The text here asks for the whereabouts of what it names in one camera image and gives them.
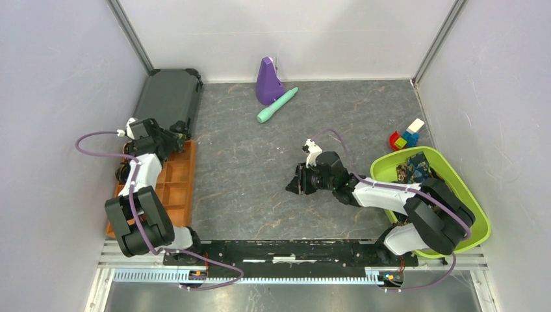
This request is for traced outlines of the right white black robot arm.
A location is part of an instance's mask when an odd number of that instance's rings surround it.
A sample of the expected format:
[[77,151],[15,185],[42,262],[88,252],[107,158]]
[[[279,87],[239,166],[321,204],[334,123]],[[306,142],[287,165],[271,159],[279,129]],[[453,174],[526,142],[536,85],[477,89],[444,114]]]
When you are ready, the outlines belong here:
[[401,255],[416,250],[451,255],[460,242],[468,239],[476,221],[474,213],[444,181],[432,177],[414,184],[376,181],[349,172],[334,151],[297,164],[285,189],[299,195],[327,190],[344,205],[404,215],[404,225],[391,226],[378,239],[375,255],[383,265],[392,265]]

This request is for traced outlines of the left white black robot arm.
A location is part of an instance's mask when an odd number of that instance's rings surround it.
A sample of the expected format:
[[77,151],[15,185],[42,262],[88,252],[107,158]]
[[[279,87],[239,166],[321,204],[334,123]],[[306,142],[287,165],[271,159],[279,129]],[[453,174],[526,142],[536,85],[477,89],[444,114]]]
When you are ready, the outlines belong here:
[[124,153],[128,174],[118,195],[105,203],[114,236],[127,257],[148,254],[167,247],[179,250],[189,265],[204,256],[191,227],[175,227],[155,187],[164,163],[172,153],[184,151],[185,135],[174,128],[164,129],[153,118],[130,118],[123,130],[129,138]]

